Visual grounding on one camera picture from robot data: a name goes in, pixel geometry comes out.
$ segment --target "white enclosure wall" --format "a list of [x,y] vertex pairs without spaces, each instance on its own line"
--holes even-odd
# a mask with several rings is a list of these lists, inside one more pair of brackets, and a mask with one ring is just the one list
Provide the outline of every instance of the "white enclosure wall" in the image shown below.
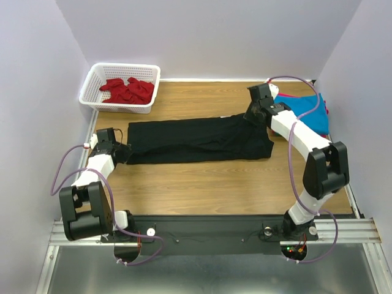
[[364,0],[316,83],[331,134],[349,149],[360,210],[374,217],[392,264],[392,1]]
[[58,197],[49,196],[53,174],[64,151],[85,140],[91,119],[77,100],[89,66],[54,1],[0,8],[0,293],[35,293],[59,216]]
[[163,78],[317,78],[360,0],[57,0],[89,65]]

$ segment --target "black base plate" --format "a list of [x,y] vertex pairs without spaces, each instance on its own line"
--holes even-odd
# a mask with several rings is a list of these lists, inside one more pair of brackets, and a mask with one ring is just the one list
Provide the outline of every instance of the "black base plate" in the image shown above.
[[[289,241],[282,234],[281,215],[134,216],[134,221],[136,232],[145,235],[147,229],[153,228],[157,236],[163,237],[162,255],[279,255],[282,253],[279,242]],[[272,229],[271,236],[264,235],[265,227]],[[314,241],[318,236],[307,232],[306,238]],[[159,241],[143,239],[141,254],[151,255],[159,246]]]

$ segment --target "wire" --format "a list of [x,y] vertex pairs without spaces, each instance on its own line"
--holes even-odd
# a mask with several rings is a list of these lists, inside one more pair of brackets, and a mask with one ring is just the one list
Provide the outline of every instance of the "wire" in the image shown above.
[[298,245],[297,245],[297,246],[295,246],[295,248],[297,248],[297,247],[300,247],[300,246],[301,246],[302,237],[304,237],[304,242],[306,242],[306,234],[305,234],[305,233],[303,233],[303,234],[300,236],[300,242],[298,243]]
[[76,173],[84,172],[84,171],[88,170],[88,171],[90,171],[90,172],[93,172],[93,173],[97,174],[98,177],[100,178],[100,180],[101,180],[102,182],[104,182],[104,184],[106,185],[106,187],[107,187],[107,189],[108,189],[109,198],[110,198],[110,209],[111,209],[111,214],[112,214],[113,217],[114,217],[114,222],[115,222],[115,227],[116,227],[116,229],[117,229],[118,231],[120,231],[121,233],[123,233],[123,234],[125,234],[125,235],[128,235],[128,236],[132,236],[132,237],[136,237],[136,238],[156,239],[156,240],[159,240],[159,241],[160,241],[160,247],[158,248],[158,250],[155,251],[151,256],[149,256],[148,258],[146,258],[146,259],[144,259],[144,260],[141,260],[140,262],[128,263],[128,262],[122,261],[120,258],[116,258],[116,257],[115,257],[115,259],[117,260],[118,263],[121,263],[121,264],[123,264],[123,265],[125,265],[125,266],[142,265],[142,264],[144,264],[144,263],[146,263],[146,262],[152,260],[152,259],[153,259],[155,256],[157,256],[157,255],[162,251],[162,249],[164,248],[164,239],[161,238],[161,237],[159,237],[159,236],[148,236],[148,235],[142,235],[142,234],[136,234],[136,233],[128,232],[128,231],[123,230],[122,228],[120,228],[120,227],[117,225],[117,223],[116,223],[116,218],[115,218],[115,200],[114,200],[114,198],[113,198],[113,191],[111,190],[111,187],[110,187],[108,181],[106,180],[106,178],[104,177],[104,175],[101,174],[99,171],[97,171],[97,170],[95,170],[95,169],[93,169],[93,168],[86,168],[86,167],[78,168],[77,170],[75,170],[75,171],[73,171],[72,173],[70,173],[69,175],[67,175],[67,176],[64,178],[64,180],[61,182],[61,184],[59,185],[59,187],[58,187],[56,190],[54,190],[54,189],[55,189],[55,183],[56,183],[56,181],[57,181],[57,178],[58,178],[58,175],[59,175],[59,172],[60,172],[62,163],[64,162],[64,159],[66,158],[66,156],[67,156],[72,150],[74,150],[74,149],[76,149],[76,148],[78,148],[78,147],[83,147],[83,145],[77,145],[77,146],[74,146],[74,147],[70,148],[70,149],[64,154],[64,156],[62,157],[62,159],[61,159],[61,161],[60,161],[60,164],[59,164],[59,167],[58,167],[58,169],[57,169],[57,172],[56,172],[56,174],[55,174],[55,178],[54,178],[54,180],[53,180],[53,184],[52,184],[52,186],[51,186],[50,194],[51,194],[52,196],[53,196],[54,194],[57,194],[58,191],[59,191],[59,190],[62,188],[62,186],[64,185],[64,183],[65,183],[71,176],[75,175]]
[[301,247],[301,250],[304,250],[304,248],[305,248],[305,246],[306,246],[306,234],[304,234],[304,237],[305,237],[305,241],[304,241],[304,244],[302,245],[302,247]]
[[62,156],[62,159],[60,160],[59,167],[57,168],[57,171],[56,171],[56,174],[55,174],[55,178],[53,179],[53,182],[52,182],[52,184],[51,184],[51,188],[50,188],[50,195],[51,195],[51,196],[56,195],[56,194],[60,191],[62,185],[64,185],[64,183],[65,183],[65,182],[67,181],[67,179],[68,179],[68,178],[66,178],[66,179],[60,184],[60,186],[55,190],[55,184],[56,184],[56,182],[57,182],[57,178],[58,178],[58,176],[59,176],[60,169],[61,169],[61,167],[62,167],[62,164],[63,164],[63,162],[64,162],[64,159],[67,157],[67,155],[68,155],[72,150],[77,149],[77,148],[79,148],[79,147],[84,147],[84,145],[76,145],[76,146],[74,146],[74,147],[71,147],[71,148],[69,148],[69,149],[67,150],[67,152]]
[[313,90],[314,94],[317,97],[317,103],[316,103],[315,107],[310,109],[310,110],[308,110],[307,112],[304,112],[303,114],[301,114],[301,115],[299,115],[297,117],[297,121],[293,123],[292,128],[290,129],[290,135],[288,136],[288,172],[290,173],[290,182],[291,182],[293,193],[294,193],[294,196],[295,196],[297,202],[307,212],[309,212],[311,214],[314,214],[315,216],[320,215],[320,212],[328,213],[331,216],[332,220],[334,221],[335,228],[336,228],[335,238],[334,238],[334,241],[333,241],[330,249],[327,252],[325,252],[323,255],[321,255],[320,257],[314,258],[312,260],[294,260],[294,259],[287,258],[287,260],[293,260],[294,262],[297,262],[297,263],[312,263],[312,262],[316,262],[318,260],[323,259],[324,257],[326,257],[327,255],[329,255],[332,252],[332,250],[335,248],[335,245],[336,245],[336,242],[337,242],[337,236],[339,234],[339,228],[337,226],[337,220],[336,220],[335,216],[333,215],[333,213],[331,213],[330,211],[328,211],[326,209],[322,209],[322,210],[319,210],[319,211],[313,211],[313,210],[309,209],[308,207],[306,207],[306,205],[301,201],[300,196],[298,195],[298,191],[297,191],[296,186],[295,186],[295,182],[294,182],[294,172],[293,172],[293,162],[292,162],[292,143],[293,143],[294,128],[295,128],[297,122],[301,118],[303,118],[304,116],[306,116],[306,115],[312,113],[313,111],[315,111],[316,109],[318,109],[318,107],[320,105],[320,95],[317,93],[317,91],[315,90],[315,88],[313,87],[312,84],[310,84],[309,82],[307,82],[306,80],[304,80],[302,78],[297,78],[297,77],[293,77],[293,76],[289,76],[289,75],[287,75],[287,76],[283,76],[282,75],[282,76],[276,76],[276,77],[269,78],[265,82],[266,83],[270,83],[271,80],[274,80],[276,78],[293,78],[293,79],[302,81],[303,83],[305,83],[309,87],[311,87],[311,89]]

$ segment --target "black mounting bracket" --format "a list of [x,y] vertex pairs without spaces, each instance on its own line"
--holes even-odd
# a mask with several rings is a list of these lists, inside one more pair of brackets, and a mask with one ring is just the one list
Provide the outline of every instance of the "black mounting bracket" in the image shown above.
[[349,181],[347,147],[342,142],[331,143],[323,149],[315,148],[307,156],[303,184],[317,200],[336,193]]
[[76,212],[81,207],[75,186],[62,188],[59,192],[64,233],[68,240],[78,240],[103,234],[112,234],[113,216],[102,183],[93,182],[83,189],[88,198],[90,211]]

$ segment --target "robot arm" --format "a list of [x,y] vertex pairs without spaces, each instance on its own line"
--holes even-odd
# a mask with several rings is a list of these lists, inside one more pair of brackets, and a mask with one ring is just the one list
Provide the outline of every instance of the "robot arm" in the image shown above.
[[[284,103],[274,103],[279,90],[272,84],[249,88],[252,102],[244,118],[254,124],[266,124],[270,129],[289,139],[294,123],[292,145],[306,161],[303,176],[304,190],[301,202],[317,212],[337,191],[349,183],[347,148],[341,142],[332,143],[319,136]],[[301,233],[314,218],[298,201],[285,213],[284,233],[288,236]]]
[[[90,140],[87,170],[70,186],[59,192],[64,233],[68,240],[76,240],[96,235],[113,233],[113,217],[121,228],[127,227],[125,211],[112,215],[104,191],[104,182],[88,169],[97,170],[105,178],[116,168],[117,163],[125,163],[132,154],[130,146],[116,141],[113,128],[98,130]],[[90,210],[77,212],[77,208],[90,204]]]

